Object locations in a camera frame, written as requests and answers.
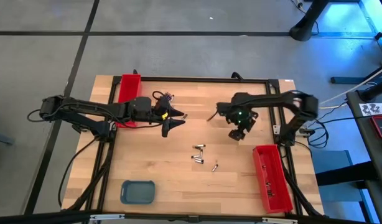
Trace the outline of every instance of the white paper label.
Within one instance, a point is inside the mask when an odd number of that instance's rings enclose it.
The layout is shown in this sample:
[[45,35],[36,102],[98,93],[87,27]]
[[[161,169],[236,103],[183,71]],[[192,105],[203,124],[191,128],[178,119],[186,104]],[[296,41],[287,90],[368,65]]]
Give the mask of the white paper label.
[[363,116],[382,114],[382,103],[360,103]]

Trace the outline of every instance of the wooden tabletop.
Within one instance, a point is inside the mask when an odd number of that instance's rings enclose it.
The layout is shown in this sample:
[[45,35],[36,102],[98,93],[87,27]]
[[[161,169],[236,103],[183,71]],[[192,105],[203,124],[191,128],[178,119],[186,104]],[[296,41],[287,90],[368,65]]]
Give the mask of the wooden tabletop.
[[[96,76],[90,101],[107,103],[112,79],[113,76],[108,75]],[[292,80],[280,80],[279,83],[281,92],[295,89]],[[235,126],[227,124],[224,117],[216,116],[210,122],[206,121],[215,112],[216,102],[229,102],[236,92],[265,94],[264,85],[142,82],[142,96],[151,97],[154,90],[168,91],[175,95],[172,106],[188,114],[186,123],[171,130],[167,138],[161,137],[161,127],[118,130],[103,210],[121,213],[265,215],[252,149],[257,145],[273,144],[268,109],[255,109],[259,117],[243,141],[228,137],[228,133]],[[287,121],[293,117],[287,109],[285,114]],[[77,150],[92,139],[90,133],[82,133]],[[297,141],[307,144],[303,138],[298,137]],[[207,145],[203,152],[204,164],[195,163],[190,158],[191,155],[198,154],[192,148],[195,144]],[[63,208],[75,202],[89,184],[97,146],[98,143],[95,142],[75,159]],[[303,146],[296,145],[292,147],[292,155],[299,188],[314,208],[324,213],[310,152]],[[212,172],[216,163],[219,167]],[[125,180],[154,181],[154,202],[150,205],[122,204],[119,196]],[[93,208],[96,207],[98,192],[99,186]]]

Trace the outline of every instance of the floor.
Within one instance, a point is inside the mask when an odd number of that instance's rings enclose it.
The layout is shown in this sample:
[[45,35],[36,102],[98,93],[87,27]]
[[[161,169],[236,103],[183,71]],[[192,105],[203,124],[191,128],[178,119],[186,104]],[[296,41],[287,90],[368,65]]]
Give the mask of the floor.
[[[50,135],[51,124],[30,123],[26,115],[40,106],[41,99],[62,94],[68,78],[76,79],[67,93],[87,100],[95,75],[119,75],[134,68],[145,75],[185,77],[229,77],[237,71],[245,78],[293,79],[299,90],[326,100],[352,87],[330,84],[330,77],[364,77],[382,60],[382,45],[371,38],[373,29],[367,22],[368,18],[382,29],[379,0],[363,0],[368,15],[361,4],[331,3],[318,19],[320,35],[307,42],[276,35],[303,16],[290,0],[100,0],[94,21],[89,21],[93,2],[0,0],[0,31],[52,31],[0,35],[0,133],[16,141],[13,146],[0,144],[0,216],[22,213]],[[91,31],[253,31],[272,36],[82,39],[54,33],[84,31],[88,21]],[[84,44],[82,54],[78,48]],[[328,119],[350,115],[343,107]],[[369,160],[354,121],[327,127],[329,144],[316,150],[349,150],[353,163]],[[70,125],[61,125],[35,212],[59,211],[58,185],[78,137]],[[356,203],[328,202],[324,209],[330,217],[363,221]]]

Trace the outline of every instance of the red tray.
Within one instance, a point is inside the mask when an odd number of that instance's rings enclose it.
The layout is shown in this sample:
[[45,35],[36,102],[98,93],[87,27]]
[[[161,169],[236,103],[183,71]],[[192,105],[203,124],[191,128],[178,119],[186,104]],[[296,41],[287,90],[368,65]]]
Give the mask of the red tray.
[[286,187],[277,145],[256,146],[253,159],[266,212],[290,212],[293,205]]
[[[138,74],[123,74],[121,87],[119,89],[118,103],[133,100],[141,94],[141,76]],[[126,128],[122,124],[116,123],[119,128]],[[133,121],[126,122],[129,127],[137,127]]]

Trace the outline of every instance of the concrete floor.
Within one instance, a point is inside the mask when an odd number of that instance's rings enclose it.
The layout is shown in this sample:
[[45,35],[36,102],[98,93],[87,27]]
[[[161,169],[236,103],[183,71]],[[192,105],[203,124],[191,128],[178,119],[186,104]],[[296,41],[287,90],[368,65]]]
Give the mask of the concrete floor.
[[[378,0],[363,2],[381,29]],[[0,0],[0,30],[83,31],[92,5],[92,0]],[[100,1],[91,30],[287,32],[302,16],[290,0],[105,0]],[[355,3],[330,4],[318,23],[321,32],[371,32]],[[16,140],[13,146],[0,144],[0,216],[22,213],[50,130],[50,124],[30,123],[26,115],[41,99],[63,92],[80,39],[0,36],[0,133]],[[352,87],[332,85],[330,77],[364,77],[381,59],[378,44],[367,38],[298,42],[290,37],[89,37],[71,96],[87,100],[95,75],[119,75],[135,68],[155,76],[229,77],[237,71],[245,78],[293,79],[297,89],[326,100]],[[344,107],[328,119],[350,115]],[[349,150],[353,163],[369,160],[354,121],[327,128],[331,138],[323,150]],[[59,210],[58,185],[77,141],[78,134],[63,124],[37,213]],[[324,203],[324,209],[334,218],[363,221],[355,203]]]

